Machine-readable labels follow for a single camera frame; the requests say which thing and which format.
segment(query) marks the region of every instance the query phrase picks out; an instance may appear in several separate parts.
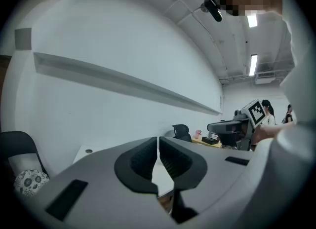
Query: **black slot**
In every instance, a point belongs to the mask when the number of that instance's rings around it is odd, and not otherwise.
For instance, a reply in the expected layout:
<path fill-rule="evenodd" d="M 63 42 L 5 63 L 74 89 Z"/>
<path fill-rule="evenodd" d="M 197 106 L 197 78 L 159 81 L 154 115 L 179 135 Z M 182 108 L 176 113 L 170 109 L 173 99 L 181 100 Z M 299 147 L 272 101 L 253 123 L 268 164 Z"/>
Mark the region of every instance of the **black slot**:
<path fill-rule="evenodd" d="M 87 182 L 80 180 L 72 181 L 47 207 L 46 212 L 63 221 L 87 185 Z"/>
<path fill-rule="evenodd" d="M 229 162 L 232 162 L 232 163 L 235 163 L 235 164 L 239 164 L 239 165 L 243 165 L 243 166 L 247 166 L 248 163 L 249 163 L 249 160 L 246 160 L 246 159 L 240 159 L 240 158 L 236 158 L 236 157 L 227 157 L 225 159 L 225 161 L 229 161 Z"/>

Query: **white ceiling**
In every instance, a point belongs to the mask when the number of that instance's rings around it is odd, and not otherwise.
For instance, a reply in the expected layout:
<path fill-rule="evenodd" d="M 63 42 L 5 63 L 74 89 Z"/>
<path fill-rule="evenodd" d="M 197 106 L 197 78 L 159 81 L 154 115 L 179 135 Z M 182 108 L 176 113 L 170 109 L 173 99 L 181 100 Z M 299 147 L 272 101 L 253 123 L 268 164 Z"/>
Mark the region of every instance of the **white ceiling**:
<path fill-rule="evenodd" d="M 193 11 L 203 3 L 203 0 L 142 1 L 155 7 L 175 24 L 190 14 L 188 8 Z M 249 80 L 246 75 L 250 69 L 251 54 L 258 54 L 257 72 L 277 70 L 280 79 L 294 67 L 290 34 L 278 15 L 257 15 L 258 26 L 249 28 L 246 17 L 232 17 L 224 11 L 222 22 L 216 22 L 209 13 L 197 11 L 195 14 L 205 28 L 191 15 L 178 26 L 205 54 L 223 83 L 236 79 Z"/>

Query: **woman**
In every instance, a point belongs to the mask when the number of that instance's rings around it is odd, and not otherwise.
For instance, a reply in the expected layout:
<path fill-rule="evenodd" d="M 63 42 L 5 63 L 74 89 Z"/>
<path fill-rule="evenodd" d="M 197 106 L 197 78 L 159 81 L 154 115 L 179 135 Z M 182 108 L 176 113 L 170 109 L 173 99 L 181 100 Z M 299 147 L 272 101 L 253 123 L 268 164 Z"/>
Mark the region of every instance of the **woman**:
<path fill-rule="evenodd" d="M 263 100 L 261 102 L 264 111 L 266 112 L 267 118 L 262 121 L 263 125 L 275 125 L 275 111 L 273 110 L 273 107 L 271 106 L 271 103 L 268 100 Z"/>
<path fill-rule="evenodd" d="M 286 112 L 286 115 L 285 115 L 285 119 L 284 119 L 284 123 L 289 123 L 289 122 L 292 122 L 293 121 L 293 118 L 292 118 L 292 106 L 291 105 L 288 105 L 287 106 L 287 112 Z"/>

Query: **person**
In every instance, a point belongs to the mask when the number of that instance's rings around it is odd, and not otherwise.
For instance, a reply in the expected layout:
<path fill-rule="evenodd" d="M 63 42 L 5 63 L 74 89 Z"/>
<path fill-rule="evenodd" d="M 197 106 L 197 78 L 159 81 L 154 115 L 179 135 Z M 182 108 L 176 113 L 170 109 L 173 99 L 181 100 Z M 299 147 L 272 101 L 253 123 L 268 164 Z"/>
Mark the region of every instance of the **person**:
<path fill-rule="evenodd" d="M 261 102 L 263 109 L 267 115 L 267 118 L 262 121 L 263 125 L 275 125 L 276 124 L 276 119 L 275 119 L 275 111 L 273 107 L 271 106 L 271 103 L 269 100 L 263 100 Z"/>
<path fill-rule="evenodd" d="M 285 119 L 284 119 L 284 123 L 289 123 L 289 122 L 292 122 L 293 121 L 293 118 L 292 118 L 292 106 L 291 105 L 288 105 L 287 106 L 287 112 L 286 112 L 286 115 L 285 115 Z"/>
<path fill-rule="evenodd" d="M 221 9 L 233 16 L 248 15 L 252 12 L 274 12 L 286 22 L 291 33 L 291 51 L 294 64 L 316 56 L 315 35 L 295 0 L 216 0 Z M 284 125 L 259 125 L 252 137 L 252 144 L 263 139 L 275 138 L 286 128 L 291 128 L 294 122 Z"/>

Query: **office chair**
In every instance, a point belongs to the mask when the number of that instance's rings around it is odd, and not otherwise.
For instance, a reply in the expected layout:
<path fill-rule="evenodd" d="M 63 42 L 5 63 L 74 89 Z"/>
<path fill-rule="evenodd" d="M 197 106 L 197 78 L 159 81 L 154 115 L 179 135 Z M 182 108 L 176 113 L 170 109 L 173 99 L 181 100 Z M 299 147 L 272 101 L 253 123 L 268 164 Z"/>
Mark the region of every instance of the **office chair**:
<path fill-rule="evenodd" d="M 26 153 L 36 153 L 42 172 L 48 175 L 40 160 L 35 143 L 28 134 L 18 131 L 0 133 L 0 161 Z"/>
<path fill-rule="evenodd" d="M 189 128 L 184 124 L 175 124 L 172 126 L 174 128 L 174 134 L 176 139 L 192 142 L 191 136 L 189 134 Z"/>

